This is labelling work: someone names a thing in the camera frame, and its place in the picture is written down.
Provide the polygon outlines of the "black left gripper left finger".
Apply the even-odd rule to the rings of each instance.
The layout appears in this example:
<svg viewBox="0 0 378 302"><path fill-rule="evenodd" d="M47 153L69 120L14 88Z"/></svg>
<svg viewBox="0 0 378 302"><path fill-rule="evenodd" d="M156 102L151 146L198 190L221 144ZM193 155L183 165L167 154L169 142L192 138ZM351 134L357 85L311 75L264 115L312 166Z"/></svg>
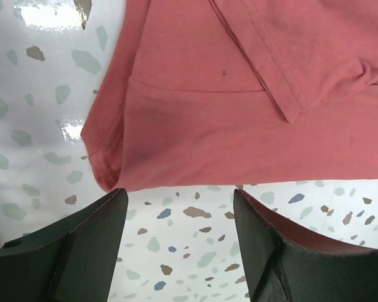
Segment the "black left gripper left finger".
<svg viewBox="0 0 378 302"><path fill-rule="evenodd" d="M0 301L107 301L127 216L116 189L0 248Z"/></svg>

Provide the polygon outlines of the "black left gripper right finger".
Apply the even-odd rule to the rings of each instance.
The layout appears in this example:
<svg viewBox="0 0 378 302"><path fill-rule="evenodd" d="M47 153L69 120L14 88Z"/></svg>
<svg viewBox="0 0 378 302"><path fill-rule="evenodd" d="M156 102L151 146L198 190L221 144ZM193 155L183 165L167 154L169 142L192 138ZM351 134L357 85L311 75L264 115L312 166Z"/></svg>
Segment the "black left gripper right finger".
<svg viewBox="0 0 378 302"><path fill-rule="evenodd" d="M251 301L378 301L378 249L316 233L242 189L233 206Z"/></svg>

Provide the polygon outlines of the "dusty red t-shirt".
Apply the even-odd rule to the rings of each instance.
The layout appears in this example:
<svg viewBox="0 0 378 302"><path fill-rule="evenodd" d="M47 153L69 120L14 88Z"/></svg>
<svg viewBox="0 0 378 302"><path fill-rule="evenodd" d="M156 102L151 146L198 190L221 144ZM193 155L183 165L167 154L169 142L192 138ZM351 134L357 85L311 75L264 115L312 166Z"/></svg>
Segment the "dusty red t-shirt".
<svg viewBox="0 0 378 302"><path fill-rule="evenodd" d="M378 1L127 1L81 136L105 191L378 179Z"/></svg>

